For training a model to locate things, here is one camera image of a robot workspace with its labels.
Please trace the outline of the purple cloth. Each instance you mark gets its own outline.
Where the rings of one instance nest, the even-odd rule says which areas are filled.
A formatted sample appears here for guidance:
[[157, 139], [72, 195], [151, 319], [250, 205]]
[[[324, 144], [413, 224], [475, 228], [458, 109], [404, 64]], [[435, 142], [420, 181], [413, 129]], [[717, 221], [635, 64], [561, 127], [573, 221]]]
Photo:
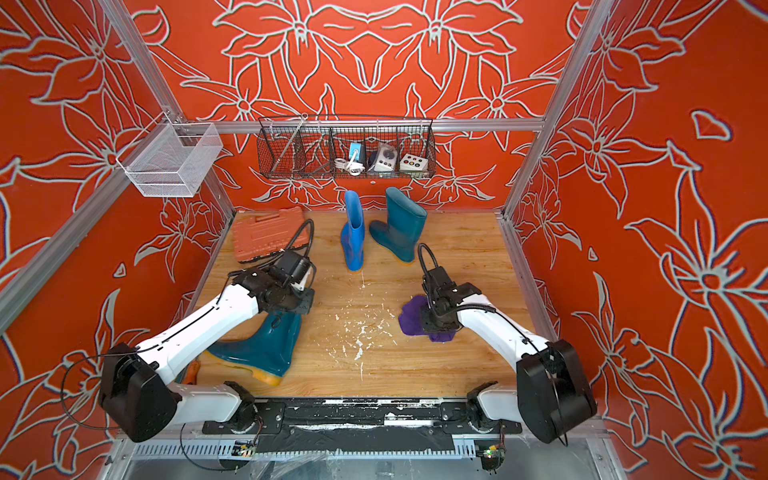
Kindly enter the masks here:
[[426, 336], [433, 343], [451, 342], [455, 331], [428, 332], [422, 325], [422, 314], [428, 312], [428, 300], [425, 295], [414, 296], [410, 301], [403, 305], [398, 322], [401, 331], [406, 336]]

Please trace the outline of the dark teal rubber boot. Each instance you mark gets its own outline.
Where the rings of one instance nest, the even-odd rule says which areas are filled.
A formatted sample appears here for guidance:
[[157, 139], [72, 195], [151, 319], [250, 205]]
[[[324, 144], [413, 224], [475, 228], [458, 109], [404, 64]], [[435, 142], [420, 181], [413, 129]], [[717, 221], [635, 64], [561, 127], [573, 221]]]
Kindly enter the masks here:
[[273, 312], [249, 338], [216, 342], [200, 357], [247, 370], [254, 379], [278, 386], [291, 367], [301, 325], [300, 314]]

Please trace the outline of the blue rubber boot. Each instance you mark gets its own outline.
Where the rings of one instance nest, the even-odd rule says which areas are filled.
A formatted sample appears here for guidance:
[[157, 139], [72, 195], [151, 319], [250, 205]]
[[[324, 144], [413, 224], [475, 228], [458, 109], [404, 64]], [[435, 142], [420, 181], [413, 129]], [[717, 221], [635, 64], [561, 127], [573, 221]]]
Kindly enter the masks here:
[[362, 204], [357, 192], [348, 190], [344, 196], [347, 220], [340, 241], [347, 268], [356, 272], [364, 263], [365, 222]]

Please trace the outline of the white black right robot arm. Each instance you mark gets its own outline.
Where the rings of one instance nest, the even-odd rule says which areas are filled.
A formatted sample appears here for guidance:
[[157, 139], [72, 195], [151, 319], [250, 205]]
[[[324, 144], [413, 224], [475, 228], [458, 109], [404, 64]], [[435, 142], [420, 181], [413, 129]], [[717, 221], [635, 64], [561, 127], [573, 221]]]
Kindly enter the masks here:
[[456, 284], [441, 266], [423, 274], [426, 304], [419, 310], [424, 333], [468, 329], [514, 370], [516, 387], [489, 385], [476, 394], [489, 420], [524, 424], [543, 443], [565, 444], [568, 432], [597, 413], [597, 405], [575, 348], [539, 336], [497, 309], [471, 283]]

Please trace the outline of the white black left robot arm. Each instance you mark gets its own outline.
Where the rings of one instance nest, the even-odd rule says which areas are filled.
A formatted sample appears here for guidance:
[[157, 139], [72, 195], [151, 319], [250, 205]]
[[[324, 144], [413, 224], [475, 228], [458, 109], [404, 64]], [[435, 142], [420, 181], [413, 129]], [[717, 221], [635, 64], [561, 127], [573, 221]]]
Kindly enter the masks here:
[[259, 412], [245, 387], [177, 379], [206, 353], [263, 383], [280, 384], [312, 307], [315, 274], [309, 257], [295, 251], [230, 273], [221, 293], [185, 319], [135, 347], [120, 343], [108, 351], [101, 408], [136, 443], [177, 424], [215, 422], [235, 433], [249, 431]]

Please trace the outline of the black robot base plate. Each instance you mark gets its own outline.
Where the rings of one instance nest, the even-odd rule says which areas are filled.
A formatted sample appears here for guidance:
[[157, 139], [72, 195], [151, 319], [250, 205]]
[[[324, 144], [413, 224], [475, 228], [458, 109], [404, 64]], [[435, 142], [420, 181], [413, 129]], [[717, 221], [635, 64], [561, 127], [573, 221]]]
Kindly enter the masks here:
[[485, 420], [465, 398], [312, 398], [274, 397], [256, 401], [259, 419], [247, 435], [304, 430], [427, 428], [448, 434], [520, 434], [522, 425]]

